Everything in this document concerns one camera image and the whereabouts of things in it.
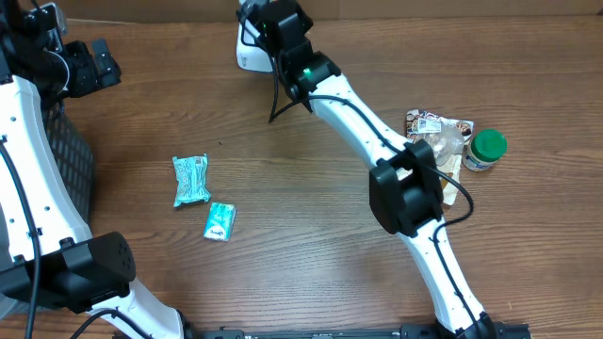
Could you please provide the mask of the teal snack packet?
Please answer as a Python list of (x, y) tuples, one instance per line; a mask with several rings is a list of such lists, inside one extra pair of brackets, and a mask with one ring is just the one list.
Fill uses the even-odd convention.
[(207, 155), (204, 153), (185, 158), (174, 156), (172, 163), (177, 181), (173, 207), (179, 208), (182, 204), (208, 202), (211, 199), (211, 193), (206, 188)]

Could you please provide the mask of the teal tissue pack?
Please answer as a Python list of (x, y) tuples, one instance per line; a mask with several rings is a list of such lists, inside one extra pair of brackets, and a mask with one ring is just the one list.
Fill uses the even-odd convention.
[(204, 228), (204, 238), (214, 241), (229, 241), (236, 219), (233, 204), (213, 202)]

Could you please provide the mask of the brown clear snack bag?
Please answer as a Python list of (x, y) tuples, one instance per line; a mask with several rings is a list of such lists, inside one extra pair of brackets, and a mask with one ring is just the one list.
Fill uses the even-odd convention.
[(474, 122), (441, 117), (413, 109), (406, 113), (406, 136), (417, 143), (424, 139), (432, 148), (436, 167), (460, 182), (464, 145), (474, 132)]

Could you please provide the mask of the green lid jar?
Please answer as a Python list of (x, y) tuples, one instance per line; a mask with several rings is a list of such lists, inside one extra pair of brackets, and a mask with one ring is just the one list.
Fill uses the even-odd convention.
[(506, 138), (498, 130), (482, 130), (464, 146), (462, 162), (472, 171), (488, 170), (504, 156), (507, 146)]

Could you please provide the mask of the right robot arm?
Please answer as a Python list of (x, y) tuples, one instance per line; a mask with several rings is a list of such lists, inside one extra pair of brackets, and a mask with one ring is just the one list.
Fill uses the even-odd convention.
[(432, 298), (439, 338), (496, 338), (498, 330), (466, 283), (448, 242), (432, 147), (389, 128), (354, 92), (328, 56), (313, 48), (312, 19), (296, 1), (242, 1), (238, 64), (271, 73), (293, 105), (328, 123), (368, 168), (369, 207), (406, 246)]

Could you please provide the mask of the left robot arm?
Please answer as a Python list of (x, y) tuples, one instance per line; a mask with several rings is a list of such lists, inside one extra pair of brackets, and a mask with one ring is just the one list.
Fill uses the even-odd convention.
[(93, 235), (94, 158), (64, 102), (118, 85), (104, 40), (65, 42), (53, 3), (1, 5), (1, 314), (103, 319), (127, 338), (190, 338), (183, 315), (138, 279), (125, 238)]

